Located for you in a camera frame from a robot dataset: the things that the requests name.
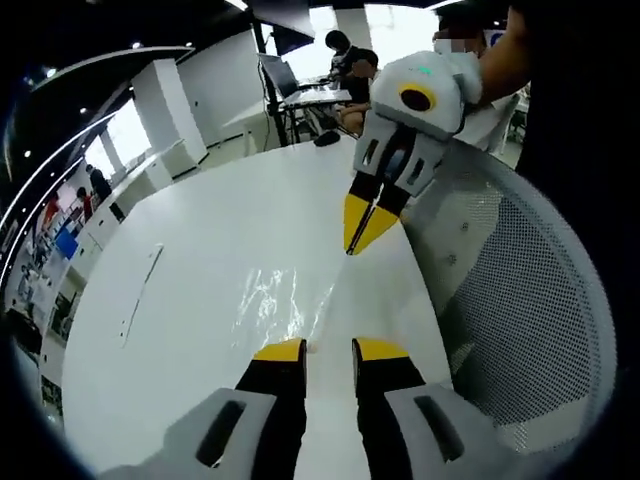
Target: window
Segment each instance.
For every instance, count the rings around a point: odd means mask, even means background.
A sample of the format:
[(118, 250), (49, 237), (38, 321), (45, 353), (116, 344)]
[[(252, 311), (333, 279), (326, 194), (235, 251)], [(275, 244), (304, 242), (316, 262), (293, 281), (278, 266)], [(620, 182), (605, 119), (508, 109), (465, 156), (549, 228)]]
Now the window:
[[(309, 10), (309, 16), (311, 17), (311, 26), (316, 34), (314, 42), (282, 56), (285, 62), (289, 62), (291, 70), (298, 80), (327, 75), (331, 69), (331, 58), (334, 53), (324, 43), (324, 37), (327, 36), (327, 33), (338, 28), (333, 8), (312, 8)], [(262, 34), (267, 43), (267, 53), (277, 55), (275, 42), (273, 39), (267, 40), (272, 31), (273, 27), (270, 25), (262, 26)]]
[(396, 5), (365, 5), (371, 44), (380, 68), (412, 53), (433, 50), (438, 16), (431, 10)]
[(107, 132), (123, 165), (142, 155), (151, 143), (133, 100), (129, 100), (109, 121)]
[(109, 179), (115, 173), (115, 169), (107, 156), (100, 137), (96, 137), (85, 151), (84, 158), (88, 164), (102, 171), (104, 178)]

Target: monitor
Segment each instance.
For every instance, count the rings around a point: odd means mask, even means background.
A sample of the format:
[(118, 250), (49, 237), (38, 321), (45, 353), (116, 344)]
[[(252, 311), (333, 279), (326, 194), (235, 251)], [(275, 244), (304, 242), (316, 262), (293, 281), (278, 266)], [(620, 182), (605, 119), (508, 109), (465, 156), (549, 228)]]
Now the monitor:
[(298, 81), (287, 62), (283, 62), (280, 57), (262, 53), (259, 53), (258, 57), (282, 98), (287, 98), (298, 90)]

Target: white table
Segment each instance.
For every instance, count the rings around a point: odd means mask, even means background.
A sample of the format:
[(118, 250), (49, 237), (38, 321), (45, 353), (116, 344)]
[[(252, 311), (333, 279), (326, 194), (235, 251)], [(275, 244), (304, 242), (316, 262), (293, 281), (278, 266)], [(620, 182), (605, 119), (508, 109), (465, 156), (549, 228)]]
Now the white table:
[(267, 107), (264, 100), (251, 105), (233, 117), (221, 127), (221, 131), (237, 131), (242, 128), (244, 138), (244, 155), (251, 153), (250, 137), (253, 137), (258, 152), (272, 150), (280, 146), (278, 131), (273, 117), (265, 113)]
[[(297, 478), (341, 478), (333, 470), (344, 474), (347, 464), (358, 472), (349, 478), (366, 478), (355, 415), (333, 421), (337, 431), (322, 441), (327, 420), (355, 405), (353, 336), (397, 341), (427, 382), (450, 382), (402, 227), (360, 256), (343, 252), (354, 145), (343, 138), (272, 150), (135, 206), (95, 266), (64, 360), (65, 432), (96, 472), (153, 455), (171, 424), (217, 388), (234, 387), (265, 344), (290, 337), (317, 349), (307, 357), (309, 418)], [(156, 243), (164, 251), (123, 347), (118, 332)], [(309, 455), (306, 447), (318, 444), (324, 450)]]

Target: laptop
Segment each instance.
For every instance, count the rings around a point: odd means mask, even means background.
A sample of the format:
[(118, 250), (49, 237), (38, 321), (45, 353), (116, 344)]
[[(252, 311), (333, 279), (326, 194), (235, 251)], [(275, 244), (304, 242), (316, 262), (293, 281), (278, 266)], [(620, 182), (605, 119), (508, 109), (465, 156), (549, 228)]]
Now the laptop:
[(346, 90), (330, 90), (321, 84), (299, 84), (291, 67), (280, 57), (259, 53), (265, 72), (289, 107), (308, 104), (331, 104), (348, 102), (351, 95)]

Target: mesh chair back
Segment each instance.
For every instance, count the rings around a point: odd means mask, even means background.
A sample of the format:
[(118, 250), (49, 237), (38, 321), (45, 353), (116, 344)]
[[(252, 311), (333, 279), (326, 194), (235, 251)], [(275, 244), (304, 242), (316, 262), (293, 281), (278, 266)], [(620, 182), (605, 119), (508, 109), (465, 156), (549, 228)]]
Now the mesh chair back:
[(616, 368), (606, 296), (574, 232), (526, 180), (460, 142), (403, 222), (455, 390), (515, 451), (570, 453)]

